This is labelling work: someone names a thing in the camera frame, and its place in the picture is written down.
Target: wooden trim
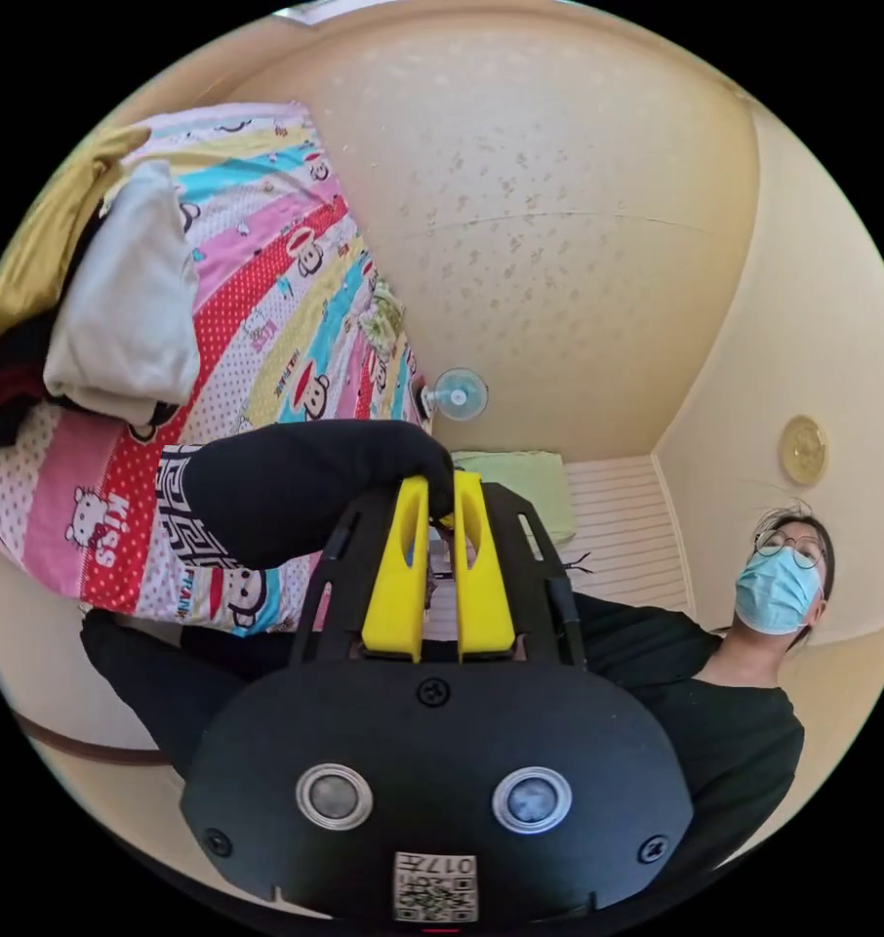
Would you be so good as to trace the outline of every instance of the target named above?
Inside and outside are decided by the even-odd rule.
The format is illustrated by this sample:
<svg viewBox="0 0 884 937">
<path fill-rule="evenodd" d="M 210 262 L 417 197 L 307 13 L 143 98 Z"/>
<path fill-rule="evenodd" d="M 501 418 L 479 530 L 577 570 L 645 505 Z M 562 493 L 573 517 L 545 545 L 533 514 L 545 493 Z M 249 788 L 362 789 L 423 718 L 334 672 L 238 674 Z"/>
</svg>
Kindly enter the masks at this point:
<svg viewBox="0 0 884 937">
<path fill-rule="evenodd" d="M 20 729 L 36 742 L 41 742 L 50 748 L 58 749 L 65 754 L 73 754 L 88 761 L 103 761 L 107 764 L 126 765 L 167 765 L 171 762 L 158 749 L 117 749 L 109 745 L 96 745 L 93 742 L 79 742 L 68 738 L 52 729 L 47 729 L 38 722 L 27 719 L 16 711 L 13 712 Z"/>
</svg>

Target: eyeglasses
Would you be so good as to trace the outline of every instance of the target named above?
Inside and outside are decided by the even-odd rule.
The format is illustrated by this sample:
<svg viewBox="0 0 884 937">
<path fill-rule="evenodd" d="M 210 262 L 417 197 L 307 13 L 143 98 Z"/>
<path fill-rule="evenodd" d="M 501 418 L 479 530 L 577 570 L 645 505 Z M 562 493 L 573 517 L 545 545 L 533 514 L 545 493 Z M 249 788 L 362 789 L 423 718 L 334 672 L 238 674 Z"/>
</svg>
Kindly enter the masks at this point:
<svg viewBox="0 0 884 937">
<path fill-rule="evenodd" d="M 815 537 L 793 539 L 783 530 L 765 530 L 754 542 L 754 549 L 762 556 L 773 556 L 788 544 L 793 546 L 793 558 L 801 569 L 813 569 L 825 556 L 825 550 Z"/>
</svg>

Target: circular sensor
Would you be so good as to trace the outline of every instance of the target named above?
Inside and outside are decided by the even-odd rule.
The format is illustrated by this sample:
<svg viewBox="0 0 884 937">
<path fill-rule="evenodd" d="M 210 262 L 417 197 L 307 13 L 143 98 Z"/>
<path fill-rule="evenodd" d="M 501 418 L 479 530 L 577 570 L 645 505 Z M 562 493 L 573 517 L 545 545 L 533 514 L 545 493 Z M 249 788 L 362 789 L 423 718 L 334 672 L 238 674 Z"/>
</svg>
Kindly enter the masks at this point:
<svg viewBox="0 0 884 937">
<path fill-rule="evenodd" d="M 367 782 L 343 764 L 317 764 L 296 784 L 301 814 L 323 830 L 353 830 L 370 815 L 374 796 Z"/>
<path fill-rule="evenodd" d="M 572 789 L 551 768 L 520 768 L 498 784 L 491 805 L 498 822 L 512 833 L 545 833 L 565 819 Z"/>
</svg>

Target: black shirt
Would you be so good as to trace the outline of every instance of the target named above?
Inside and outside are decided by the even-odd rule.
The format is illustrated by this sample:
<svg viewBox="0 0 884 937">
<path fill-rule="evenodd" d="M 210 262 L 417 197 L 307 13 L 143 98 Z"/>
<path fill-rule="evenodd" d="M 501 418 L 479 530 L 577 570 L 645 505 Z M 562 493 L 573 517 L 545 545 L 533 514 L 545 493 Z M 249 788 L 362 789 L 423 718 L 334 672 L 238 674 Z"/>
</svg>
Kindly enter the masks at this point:
<svg viewBox="0 0 884 937">
<path fill-rule="evenodd" d="M 803 726 L 780 688 L 693 679 L 721 638 L 678 612 L 576 595 L 588 668 L 635 696 L 679 758 L 695 806 L 655 885 L 713 870 L 784 799 Z"/>
</svg>

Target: black hair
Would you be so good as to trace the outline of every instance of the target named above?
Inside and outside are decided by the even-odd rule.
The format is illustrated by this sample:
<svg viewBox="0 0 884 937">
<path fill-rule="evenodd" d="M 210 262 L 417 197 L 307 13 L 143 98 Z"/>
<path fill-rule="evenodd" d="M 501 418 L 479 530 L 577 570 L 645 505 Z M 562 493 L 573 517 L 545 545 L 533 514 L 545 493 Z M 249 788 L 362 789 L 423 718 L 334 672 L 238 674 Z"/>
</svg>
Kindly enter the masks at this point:
<svg viewBox="0 0 884 937">
<path fill-rule="evenodd" d="M 829 601 L 829 597 L 832 595 L 832 586 L 835 582 L 835 549 L 832 546 L 832 538 L 825 524 L 814 516 L 808 505 L 800 502 L 794 508 L 781 508 L 765 514 L 754 531 L 754 542 L 756 543 L 764 534 L 780 530 L 785 525 L 792 523 L 807 524 L 816 532 L 816 536 L 820 541 L 820 547 L 823 550 L 823 559 L 825 560 L 823 597 L 826 601 Z M 728 629 L 724 629 L 723 631 L 716 631 L 715 633 L 724 633 L 727 630 Z M 797 636 L 790 642 L 787 650 L 792 650 L 797 644 L 806 640 L 812 630 L 812 625 L 801 628 Z"/>
</svg>

